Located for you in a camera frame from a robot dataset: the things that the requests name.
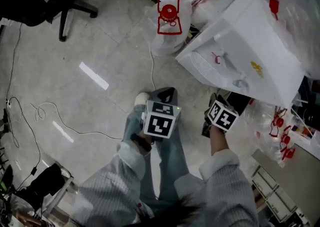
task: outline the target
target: black and white fiducial marker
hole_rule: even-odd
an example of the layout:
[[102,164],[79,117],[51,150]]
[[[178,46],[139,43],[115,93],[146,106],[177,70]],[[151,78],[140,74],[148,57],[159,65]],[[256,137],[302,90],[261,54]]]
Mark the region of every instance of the black and white fiducial marker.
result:
[[232,128],[239,115],[235,110],[216,100],[211,106],[207,117],[213,125],[227,132]]
[[146,135],[169,138],[175,128],[181,107],[148,100],[142,114]]

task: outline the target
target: plastic bag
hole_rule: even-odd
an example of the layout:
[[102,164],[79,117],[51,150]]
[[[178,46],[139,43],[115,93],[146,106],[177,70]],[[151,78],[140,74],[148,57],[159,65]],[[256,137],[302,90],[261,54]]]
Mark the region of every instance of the plastic bag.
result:
[[[168,56],[178,51],[184,44],[191,25],[192,7],[185,0],[180,0],[179,17],[181,31],[180,35],[163,35],[158,34],[158,4],[147,8],[142,20],[143,38],[150,46],[154,56]],[[170,22],[160,22],[160,29],[167,33],[174,32],[177,28]]]
[[243,112],[244,120],[247,124],[247,132],[250,139],[253,139],[257,147],[266,154],[269,158],[276,161],[280,167],[285,166],[284,146],[281,145],[282,135],[285,128],[288,126],[287,110],[281,109],[279,117],[284,119],[282,126],[273,125],[275,120],[274,105],[254,100],[253,103],[247,106]]
[[274,30],[301,62],[306,74],[320,79],[320,0],[278,0]]

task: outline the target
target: chair wheel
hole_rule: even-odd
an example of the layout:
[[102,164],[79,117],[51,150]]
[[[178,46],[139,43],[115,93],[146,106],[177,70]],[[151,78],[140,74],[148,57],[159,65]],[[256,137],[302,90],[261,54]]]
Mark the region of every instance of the chair wheel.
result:
[[90,14],[90,18],[96,18],[98,16],[98,12],[94,12]]
[[60,40],[61,42],[65,42],[65,41],[66,41],[66,39],[67,39],[67,36],[59,37],[59,40]]

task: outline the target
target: gray floor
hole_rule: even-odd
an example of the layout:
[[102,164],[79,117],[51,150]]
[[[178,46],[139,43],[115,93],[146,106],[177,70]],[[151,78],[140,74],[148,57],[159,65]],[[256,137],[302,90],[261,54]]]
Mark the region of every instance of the gray floor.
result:
[[[36,121],[35,110],[43,102],[55,103],[64,123],[79,132],[99,131],[121,138],[126,117],[136,95],[153,89],[152,62],[142,38],[141,19],[150,0],[84,0],[99,8],[96,19],[72,11],[66,42],[59,42],[60,18],[36,27],[22,25],[16,50],[9,96],[16,96],[33,128],[41,150],[37,174],[55,161],[65,166],[77,184],[107,164],[115,154],[118,141],[99,134],[78,135],[63,127],[53,105],[43,105],[45,119]],[[5,105],[12,67],[13,50],[19,36],[19,23],[7,27],[0,42],[0,106]],[[174,57],[156,57],[154,82],[157,88],[175,87],[182,107],[181,139],[191,173],[199,176],[199,166],[210,156],[208,139],[201,136],[209,97],[216,89],[199,83]],[[104,90],[80,68],[83,62],[104,79]],[[33,135],[15,101],[10,109],[14,134],[20,148],[6,135],[1,143],[15,173],[16,184],[26,178],[38,161]],[[53,125],[56,122],[73,142]],[[227,135],[231,149],[241,159],[241,168],[250,176],[256,163],[251,158],[254,144],[248,141],[243,121]],[[152,151],[153,179],[159,191],[159,157]],[[72,199],[63,205],[67,212]]]

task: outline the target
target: yellow sticker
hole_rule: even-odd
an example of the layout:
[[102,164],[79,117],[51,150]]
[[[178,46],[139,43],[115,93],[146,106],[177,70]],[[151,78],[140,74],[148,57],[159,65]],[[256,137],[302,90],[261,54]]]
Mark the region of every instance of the yellow sticker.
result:
[[255,69],[256,73],[261,77],[264,78],[264,72],[260,65],[256,64],[254,61],[251,62],[252,67]]

